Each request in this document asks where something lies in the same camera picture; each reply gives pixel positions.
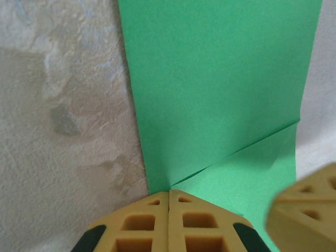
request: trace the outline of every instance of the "tan plastic block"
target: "tan plastic block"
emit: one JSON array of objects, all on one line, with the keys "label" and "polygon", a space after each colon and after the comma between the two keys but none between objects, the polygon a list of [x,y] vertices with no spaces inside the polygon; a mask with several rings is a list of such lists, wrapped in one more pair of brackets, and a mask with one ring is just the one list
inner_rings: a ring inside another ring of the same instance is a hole
[{"label": "tan plastic block", "polygon": [[169,193],[169,252],[247,251],[233,224],[245,218],[179,190]]},{"label": "tan plastic block", "polygon": [[336,251],[336,164],[281,192],[266,228],[281,251]]},{"label": "tan plastic block", "polygon": [[288,187],[274,201],[336,201],[336,163],[330,164]]},{"label": "tan plastic block", "polygon": [[336,251],[336,203],[276,203],[266,226],[280,251]]},{"label": "tan plastic block", "polygon": [[156,193],[96,222],[106,225],[94,252],[167,252],[169,194]]}]

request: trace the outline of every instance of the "black rubber strip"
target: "black rubber strip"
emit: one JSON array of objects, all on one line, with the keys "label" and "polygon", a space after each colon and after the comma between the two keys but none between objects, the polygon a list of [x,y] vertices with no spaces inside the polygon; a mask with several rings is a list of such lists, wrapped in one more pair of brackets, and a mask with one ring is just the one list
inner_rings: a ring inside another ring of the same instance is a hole
[{"label": "black rubber strip", "polygon": [[93,252],[101,236],[105,232],[105,229],[105,225],[100,225],[87,230],[79,239],[71,252]]},{"label": "black rubber strip", "polygon": [[255,229],[242,223],[233,224],[248,252],[271,252]]}]

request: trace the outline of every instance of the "square hole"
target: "square hole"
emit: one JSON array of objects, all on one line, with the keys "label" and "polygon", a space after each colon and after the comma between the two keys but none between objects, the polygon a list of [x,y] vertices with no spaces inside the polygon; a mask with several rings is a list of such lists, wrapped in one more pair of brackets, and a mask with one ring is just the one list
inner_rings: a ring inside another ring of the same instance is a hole
[{"label": "square hole", "polygon": [[186,213],[183,214],[184,227],[202,227],[215,228],[218,227],[213,215],[207,213]]},{"label": "square hole", "polygon": [[148,239],[117,239],[112,252],[151,252],[153,240]]},{"label": "square hole", "polygon": [[154,215],[132,215],[125,219],[122,230],[154,230]]},{"label": "square hole", "polygon": [[185,237],[187,252],[227,252],[221,237]]}]

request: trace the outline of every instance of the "green paper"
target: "green paper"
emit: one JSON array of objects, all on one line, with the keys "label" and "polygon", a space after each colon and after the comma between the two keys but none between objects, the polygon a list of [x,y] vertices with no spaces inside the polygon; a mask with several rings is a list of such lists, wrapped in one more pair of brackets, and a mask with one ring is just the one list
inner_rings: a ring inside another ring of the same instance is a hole
[{"label": "green paper", "polygon": [[296,179],[296,126],[229,156],[173,188],[244,216],[271,251],[278,251],[264,229],[264,222],[273,197]]},{"label": "green paper", "polygon": [[320,5],[119,0],[150,193],[299,120]]}]

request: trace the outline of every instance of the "white textured wall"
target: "white textured wall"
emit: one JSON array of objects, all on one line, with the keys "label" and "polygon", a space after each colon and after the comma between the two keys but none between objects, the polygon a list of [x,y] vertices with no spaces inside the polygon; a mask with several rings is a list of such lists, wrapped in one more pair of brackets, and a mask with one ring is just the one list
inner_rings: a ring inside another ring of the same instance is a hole
[{"label": "white textured wall", "polygon": [[[0,251],[70,251],[147,194],[116,0],[0,1],[0,85]],[[336,160],[335,0],[301,117],[298,176]]]}]

